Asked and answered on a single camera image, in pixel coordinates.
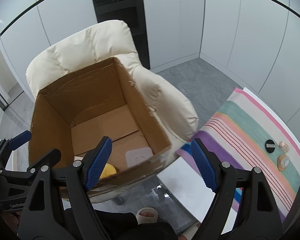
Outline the person's left hand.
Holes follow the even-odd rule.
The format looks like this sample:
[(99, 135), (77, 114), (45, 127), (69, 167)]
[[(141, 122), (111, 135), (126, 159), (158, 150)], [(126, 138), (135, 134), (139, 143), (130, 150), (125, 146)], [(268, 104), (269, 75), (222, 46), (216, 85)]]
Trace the person's left hand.
[(1, 217), (3, 218), (5, 223), (11, 228), (11, 230), (15, 234), (18, 234), (21, 214), (22, 214), (21, 211), (19, 212), (3, 211), (1, 214)]

